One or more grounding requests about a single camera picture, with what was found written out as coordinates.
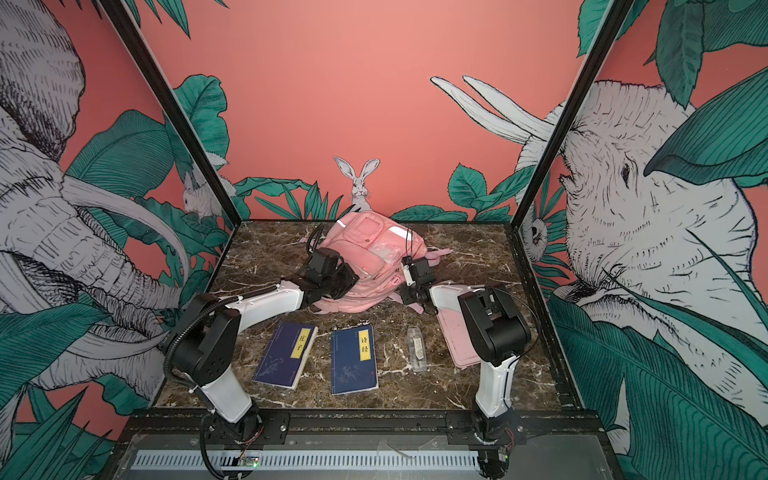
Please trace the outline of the pink student backpack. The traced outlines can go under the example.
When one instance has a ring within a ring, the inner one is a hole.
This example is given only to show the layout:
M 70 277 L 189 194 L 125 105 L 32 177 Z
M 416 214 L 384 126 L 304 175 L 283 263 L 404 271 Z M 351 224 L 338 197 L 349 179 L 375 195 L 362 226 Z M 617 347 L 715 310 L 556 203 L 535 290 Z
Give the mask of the pink student backpack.
M 450 249 L 430 249 L 419 234 L 372 210 L 350 212 L 338 219 L 312 249 L 321 247 L 337 251 L 359 276 L 343 298 L 323 298 L 313 304 L 323 313 L 360 313 L 386 299 L 403 304 L 398 294 L 404 282 L 402 259 L 426 257 L 434 268 L 452 253 Z M 425 311 L 418 304 L 406 306 L 418 313 Z

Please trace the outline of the dark blue book yellow label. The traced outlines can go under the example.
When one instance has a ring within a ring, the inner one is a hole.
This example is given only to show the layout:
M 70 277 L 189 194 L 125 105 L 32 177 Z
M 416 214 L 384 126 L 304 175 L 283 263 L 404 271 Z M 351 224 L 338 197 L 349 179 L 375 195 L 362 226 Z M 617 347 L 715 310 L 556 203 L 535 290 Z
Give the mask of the dark blue book yellow label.
M 379 386 L 371 324 L 331 334 L 331 393 L 347 395 Z

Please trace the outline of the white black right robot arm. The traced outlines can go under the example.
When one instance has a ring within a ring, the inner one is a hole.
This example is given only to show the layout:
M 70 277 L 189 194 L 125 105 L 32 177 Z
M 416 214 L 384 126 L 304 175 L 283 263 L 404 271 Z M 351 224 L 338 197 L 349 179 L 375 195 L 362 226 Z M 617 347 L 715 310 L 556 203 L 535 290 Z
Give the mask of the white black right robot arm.
M 460 316 L 471 347 L 480 360 L 480 380 L 472 417 L 476 437 L 486 445 L 518 423 L 512 407 L 515 367 L 531 340 L 531 331 L 508 288 L 499 282 L 469 286 L 438 283 L 428 260 L 401 261 L 404 304 L 431 304 L 438 313 Z

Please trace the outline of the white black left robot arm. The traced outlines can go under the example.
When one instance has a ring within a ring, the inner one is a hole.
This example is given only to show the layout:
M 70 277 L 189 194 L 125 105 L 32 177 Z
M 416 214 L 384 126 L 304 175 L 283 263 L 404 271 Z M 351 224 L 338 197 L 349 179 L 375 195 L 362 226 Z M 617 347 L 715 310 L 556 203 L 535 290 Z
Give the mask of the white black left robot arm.
M 163 346 L 166 380 L 185 387 L 206 405 L 204 431 L 220 427 L 240 444 L 256 438 L 262 428 L 259 409 L 232 369 L 239 334 L 321 299 L 338 300 L 358 281 L 338 252 L 320 248 L 277 284 L 228 298 L 196 296 Z

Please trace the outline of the clear plastic small case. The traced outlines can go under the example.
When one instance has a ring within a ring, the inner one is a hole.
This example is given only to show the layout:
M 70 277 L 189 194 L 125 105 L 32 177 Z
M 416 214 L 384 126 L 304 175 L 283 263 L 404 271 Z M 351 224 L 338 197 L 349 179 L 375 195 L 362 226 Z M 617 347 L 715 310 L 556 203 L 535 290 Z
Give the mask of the clear plastic small case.
M 409 327 L 407 331 L 410 365 L 416 373 L 428 370 L 426 350 L 422 332 L 419 327 Z

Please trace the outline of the pink pencil case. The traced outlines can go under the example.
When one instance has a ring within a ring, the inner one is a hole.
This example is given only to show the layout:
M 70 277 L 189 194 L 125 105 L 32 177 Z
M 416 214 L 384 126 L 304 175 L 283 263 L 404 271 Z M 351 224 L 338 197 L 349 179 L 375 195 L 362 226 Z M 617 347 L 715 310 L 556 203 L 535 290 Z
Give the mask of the pink pencil case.
M 462 313 L 438 307 L 437 318 L 455 366 L 465 369 L 479 364 L 481 359 L 472 345 Z

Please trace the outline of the dark blue book left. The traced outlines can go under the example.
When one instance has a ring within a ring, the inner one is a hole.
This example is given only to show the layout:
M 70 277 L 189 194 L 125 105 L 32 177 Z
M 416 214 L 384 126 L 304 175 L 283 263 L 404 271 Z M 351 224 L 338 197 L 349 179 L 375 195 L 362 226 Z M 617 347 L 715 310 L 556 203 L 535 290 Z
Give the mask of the dark blue book left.
M 253 380 L 295 390 L 316 335 L 315 325 L 282 321 L 267 345 Z

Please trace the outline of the black front mounting rail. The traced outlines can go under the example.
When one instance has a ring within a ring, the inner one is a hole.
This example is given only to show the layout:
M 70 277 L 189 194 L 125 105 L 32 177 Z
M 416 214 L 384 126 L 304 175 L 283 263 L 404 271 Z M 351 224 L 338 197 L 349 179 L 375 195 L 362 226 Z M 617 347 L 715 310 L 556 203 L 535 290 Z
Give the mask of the black front mounting rail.
M 470 410 L 375 410 L 375 409 L 270 409 L 258 413 L 257 426 L 244 435 L 222 420 L 204 422 L 203 408 L 151 408 L 133 415 L 118 444 L 126 445 L 139 435 L 189 436 L 204 434 L 210 445 L 285 445 L 287 437 L 309 435 L 404 435 L 437 434 L 451 444 L 478 445 L 482 440 L 516 441 L 545 434 L 602 434 L 605 428 L 589 410 L 515 410 L 505 421 L 484 421 Z

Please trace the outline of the black right corner frame post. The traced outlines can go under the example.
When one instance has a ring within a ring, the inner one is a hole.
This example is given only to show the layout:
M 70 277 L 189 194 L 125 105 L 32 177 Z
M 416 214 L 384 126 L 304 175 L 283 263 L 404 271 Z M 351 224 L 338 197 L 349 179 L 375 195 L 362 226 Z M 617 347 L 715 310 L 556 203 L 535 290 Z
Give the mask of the black right corner frame post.
M 513 230 L 518 230 L 522 226 L 523 220 L 533 204 L 537 192 L 543 185 L 552 163 L 557 158 L 559 149 L 563 146 L 565 137 L 581 109 L 589 89 L 595 81 L 632 5 L 633 1 L 631 0 L 609 2 L 586 60 L 565 102 L 554 131 L 547 141 L 546 148 L 534 170 L 525 195 L 511 221 L 511 228 Z

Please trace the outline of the black corner frame post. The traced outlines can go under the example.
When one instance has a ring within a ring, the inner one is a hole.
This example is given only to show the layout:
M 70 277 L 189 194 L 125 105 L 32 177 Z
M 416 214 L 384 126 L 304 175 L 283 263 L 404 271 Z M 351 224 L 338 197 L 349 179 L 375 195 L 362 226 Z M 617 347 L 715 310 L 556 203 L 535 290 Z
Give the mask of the black corner frame post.
M 631 0 L 609 2 L 586 60 L 565 102 L 554 131 L 547 141 L 546 148 L 534 170 L 525 195 L 511 221 L 511 228 L 513 230 L 518 230 L 522 226 L 523 220 L 533 204 L 537 192 L 543 185 L 552 163 L 557 158 L 559 149 L 563 146 L 565 137 L 581 109 L 589 89 L 595 81 L 632 5 L 633 1 Z
M 225 191 L 217 171 L 209 162 L 201 140 L 140 33 L 129 9 L 118 0 L 101 0 L 99 4 L 179 135 L 181 143 L 201 170 L 212 193 L 221 204 L 225 217 L 235 228 L 238 228 L 242 223 L 241 216 L 231 201 L 230 195 Z

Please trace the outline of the black left corner frame post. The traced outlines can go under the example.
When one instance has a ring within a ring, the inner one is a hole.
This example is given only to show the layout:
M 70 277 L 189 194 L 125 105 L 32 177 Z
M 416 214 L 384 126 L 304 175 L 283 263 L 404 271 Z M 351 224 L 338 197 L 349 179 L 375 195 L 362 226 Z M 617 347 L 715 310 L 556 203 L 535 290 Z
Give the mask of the black left corner frame post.
M 209 162 L 201 140 L 140 33 L 129 9 L 118 0 L 101 0 L 99 4 L 179 135 L 181 143 L 201 170 L 212 193 L 221 204 L 225 217 L 235 228 L 238 228 L 242 223 L 241 216 L 231 201 L 230 195 L 225 191 L 217 171 Z

